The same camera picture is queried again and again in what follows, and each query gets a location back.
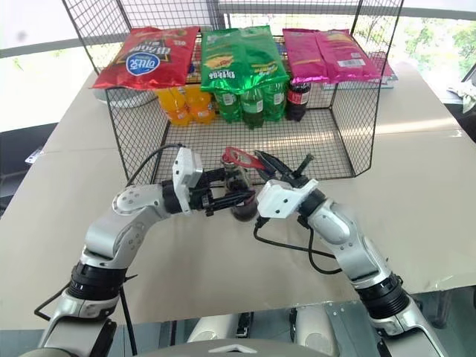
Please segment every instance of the orange juice bottle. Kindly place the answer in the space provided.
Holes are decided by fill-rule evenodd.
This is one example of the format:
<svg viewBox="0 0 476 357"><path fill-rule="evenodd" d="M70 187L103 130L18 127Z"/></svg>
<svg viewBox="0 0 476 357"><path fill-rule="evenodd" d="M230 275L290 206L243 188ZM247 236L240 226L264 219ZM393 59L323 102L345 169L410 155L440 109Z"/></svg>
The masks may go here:
<svg viewBox="0 0 476 357"><path fill-rule="evenodd" d="M185 87L188 109L197 123L209 124L215 118L210 93L200 91L200 85Z"/></svg>
<svg viewBox="0 0 476 357"><path fill-rule="evenodd" d="M162 109L167 112L172 124L186 126L192 121L192 117L185 105L185 96L177 87L159 89L155 93Z"/></svg>

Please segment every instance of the black cable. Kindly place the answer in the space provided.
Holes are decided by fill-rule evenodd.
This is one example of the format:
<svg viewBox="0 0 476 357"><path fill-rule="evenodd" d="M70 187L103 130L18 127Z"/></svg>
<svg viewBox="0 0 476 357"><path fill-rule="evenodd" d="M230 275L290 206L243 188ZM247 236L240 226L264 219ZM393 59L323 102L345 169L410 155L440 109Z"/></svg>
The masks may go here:
<svg viewBox="0 0 476 357"><path fill-rule="evenodd" d="M308 252L309 248L308 247L300 247L299 245L291 245L291 244L286 244L286 243L280 243L280 242L275 242L274 240L269 240L263 237L258 236L258 227L254 228L253 235L255 240L258 240L260 242L269 244L269 245L274 245L276 247L281 247L281 248L288 248L292 249L293 251L305 251ZM325 251L316 251L315 249L312 249L313 254L321 255L323 257L335 259L335 255L331 253L326 253Z"/></svg>
<svg viewBox="0 0 476 357"><path fill-rule="evenodd" d="M126 187L127 186L130 186L135 178L137 177L137 175L142 171L142 169L144 168L144 166L146 166L147 162L149 162L149 160L151 158L153 158L154 156L156 156L157 154L159 154L160 152L164 151L165 149L168 149L170 147L183 147L184 145L182 144L167 144L167 145L163 145L162 147L159 147L157 150L154 150L152 151L149 156L147 156L145 158L144 161L141 162L141 164L139 165L139 167L137 168L137 170L132 174L132 176L130 177L130 179L127 181L126 183Z"/></svg>
<svg viewBox="0 0 476 357"><path fill-rule="evenodd" d="M58 292L55 295L51 296L50 298L45 300L43 303L41 303L41 305L39 305L33 311L33 314L35 314L35 316L38 316L39 318L42 318L43 320L50 321L51 318L48 315L42 313L40 310L43 309L45 306L49 305L52 301L55 301L61 295L63 290L68 288L68 286L69 286L69 282L66 285L64 285L60 290L58 290Z"/></svg>
<svg viewBox="0 0 476 357"><path fill-rule="evenodd" d="M127 332L129 333L129 341L131 342L132 355L137 355L137 345L135 344L134 329L132 328L131 315L129 314L129 308L127 307L126 294L124 293L124 287L119 289L120 303L124 311L124 317L126 318Z"/></svg>
<svg viewBox="0 0 476 357"><path fill-rule="evenodd" d="M312 258L312 244L314 243L314 230L312 228L309 229L311 231L311 234L309 235L309 247L307 248L307 255L309 257L309 262L311 263L311 266L319 271L321 274L324 275L334 275L337 273L340 273L342 269L338 268L335 270L324 270L322 268L319 268L318 265L314 262L314 259Z"/></svg>
<svg viewBox="0 0 476 357"><path fill-rule="evenodd" d="M332 275L332 274L340 273L342 271L342 269L340 269L340 268L335 269L335 270L324 270L324 269L320 268L315 263L314 259L312 258L313 254L321 255L323 257L328 257L328 258L332 258L332 259L335 259L335 256L333 254L326 253L325 251L317 251L315 249L312 249L312 244L314 243L314 231L310 227L308 227L308 229L311 232L310 235L309 235L309 245L306 248L306 247L300 247L298 245L291 245L291 244L286 244L286 243L281 243L281 242L275 242L273 240L265 239L265 238L262 238L262 237L258 236L258 230L261 227L263 227L268 221L269 221L269 219L267 219L267 218L258 217L257 223L254 226L254 230L253 230L253 236L256 240L258 240L260 242L263 242L263 243L266 243L266 244L269 244L269 245L274 245L274 246L277 246L277 247L281 247L281 248L287 248L287 249L292 249L292 250L295 250L295 251L305 251L305 252L307 252L307 254L309 256L309 262L311 263L311 266L315 270L320 272L321 274Z"/></svg>

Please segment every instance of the red bottle opener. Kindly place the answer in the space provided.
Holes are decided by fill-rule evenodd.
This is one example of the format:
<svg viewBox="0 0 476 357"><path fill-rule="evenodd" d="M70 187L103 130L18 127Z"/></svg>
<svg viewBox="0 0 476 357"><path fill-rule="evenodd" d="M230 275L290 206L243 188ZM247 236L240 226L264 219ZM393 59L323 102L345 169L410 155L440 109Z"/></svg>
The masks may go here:
<svg viewBox="0 0 476 357"><path fill-rule="evenodd" d="M222 159L248 169L266 170L260 160L236 147L226 147Z"/></svg>

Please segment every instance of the red chip bag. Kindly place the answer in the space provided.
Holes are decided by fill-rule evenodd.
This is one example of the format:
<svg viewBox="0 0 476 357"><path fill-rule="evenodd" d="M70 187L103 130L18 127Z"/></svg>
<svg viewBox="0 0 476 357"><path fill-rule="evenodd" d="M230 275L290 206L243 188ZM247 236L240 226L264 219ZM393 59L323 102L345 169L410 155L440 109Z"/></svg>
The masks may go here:
<svg viewBox="0 0 476 357"><path fill-rule="evenodd" d="M184 86L199 29L133 28L92 87L150 90Z"/></svg>
<svg viewBox="0 0 476 357"><path fill-rule="evenodd" d="M315 36L327 64L329 83L380 78L377 68L348 30L317 31Z"/></svg>

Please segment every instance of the wire mesh basket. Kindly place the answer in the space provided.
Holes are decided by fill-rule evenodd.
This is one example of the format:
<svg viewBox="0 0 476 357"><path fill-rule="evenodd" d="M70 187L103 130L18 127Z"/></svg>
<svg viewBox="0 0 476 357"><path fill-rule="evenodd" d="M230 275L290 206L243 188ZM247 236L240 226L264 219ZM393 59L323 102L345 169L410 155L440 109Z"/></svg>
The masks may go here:
<svg viewBox="0 0 476 357"><path fill-rule="evenodd" d="M383 74L403 0L63 0L68 15L97 73L119 51L131 28L153 26L202 29L270 25L286 65L283 28L350 29L355 40ZM200 82L200 38L188 83ZM106 96L120 158L129 178L163 144L182 143L196 150L206 170L217 168L226 146L248 152L264 150L296 168L307 153L315 160L308 177L338 179L370 168L379 82L313 84L301 122L265 122L250 130L244 123L215 120L171 126L152 92L108 89ZM169 179L174 152L148 163L138 184ZM252 176L254 183L260 178Z"/></svg>

